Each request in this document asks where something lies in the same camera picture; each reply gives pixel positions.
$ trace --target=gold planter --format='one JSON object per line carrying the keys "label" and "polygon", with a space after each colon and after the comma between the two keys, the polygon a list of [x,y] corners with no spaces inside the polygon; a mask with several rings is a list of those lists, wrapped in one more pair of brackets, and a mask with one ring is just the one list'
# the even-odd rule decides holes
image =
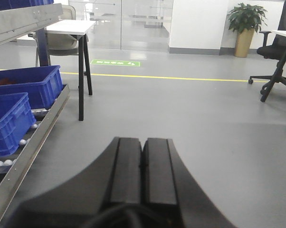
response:
{"label": "gold planter", "polygon": [[248,56],[249,46],[251,45],[255,29],[244,29],[242,33],[237,33],[235,46],[235,56],[246,58]]}

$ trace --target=green sign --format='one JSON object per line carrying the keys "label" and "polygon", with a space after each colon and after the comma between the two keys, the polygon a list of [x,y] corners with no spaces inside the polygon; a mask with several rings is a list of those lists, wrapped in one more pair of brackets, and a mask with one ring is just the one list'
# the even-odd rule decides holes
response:
{"label": "green sign", "polygon": [[126,67],[139,67],[140,66],[140,62],[119,61],[119,60],[103,60],[103,59],[93,59],[90,64],[126,66]]}

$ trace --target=yellow line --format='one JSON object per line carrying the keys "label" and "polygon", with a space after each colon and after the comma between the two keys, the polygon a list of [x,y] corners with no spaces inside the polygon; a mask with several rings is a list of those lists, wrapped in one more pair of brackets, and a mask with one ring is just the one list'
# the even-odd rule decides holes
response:
{"label": "yellow line", "polygon": [[[78,75],[75,72],[61,72],[65,75]],[[247,82],[248,80],[240,79],[216,79],[216,78],[193,78],[193,77],[163,77],[163,76],[142,76],[142,75],[112,75],[112,74],[95,74],[94,76],[110,76],[110,77],[134,77],[134,78],[157,78],[157,79],[174,79],[174,80],[188,80],[188,81],[217,81],[217,82]],[[267,82],[264,80],[254,80],[254,82]]]}

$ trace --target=glass door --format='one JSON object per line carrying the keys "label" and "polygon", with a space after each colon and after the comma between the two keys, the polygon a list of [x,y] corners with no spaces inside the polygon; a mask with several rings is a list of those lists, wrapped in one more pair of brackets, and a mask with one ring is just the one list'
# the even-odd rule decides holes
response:
{"label": "glass door", "polygon": [[167,51],[173,0],[69,0],[76,19],[95,21],[89,48]]}
{"label": "glass door", "polygon": [[77,20],[95,21],[89,48],[121,49],[121,0],[69,0]]}
{"label": "glass door", "polygon": [[168,51],[173,0],[122,0],[121,49]]}

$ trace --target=metal shelf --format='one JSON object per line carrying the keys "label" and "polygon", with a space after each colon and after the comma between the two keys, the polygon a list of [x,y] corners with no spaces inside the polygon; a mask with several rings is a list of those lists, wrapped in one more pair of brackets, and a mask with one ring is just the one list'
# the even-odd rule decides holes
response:
{"label": "metal shelf", "polygon": [[19,154],[16,162],[12,165],[10,170],[5,175],[4,179],[0,183],[0,220],[4,215],[7,207],[13,199],[16,191],[18,190],[21,182],[26,176],[29,168],[35,160],[39,150],[43,146],[47,139],[51,129],[57,121],[59,114],[65,106],[69,98],[69,87],[65,85],[65,88],[57,98],[57,100],[49,109],[46,116],[43,118],[39,127],[35,130],[30,138],[30,141],[26,144],[24,149]]}
{"label": "metal shelf", "polygon": [[[63,14],[61,4],[49,4],[0,11],[0,45],[30,32],[44,29],[58,20]],[[29,133],[30,141],[20,150],[16,162],[0,182],[0,220],[26,176],[35,157],[47,139],[59,114],[69,98],[69,87],[65,85],[51,109],[38,128]]]}
{"label": "metal shelf", "polygon": [[61,4],[0,11],[0,45],[58,21]]}

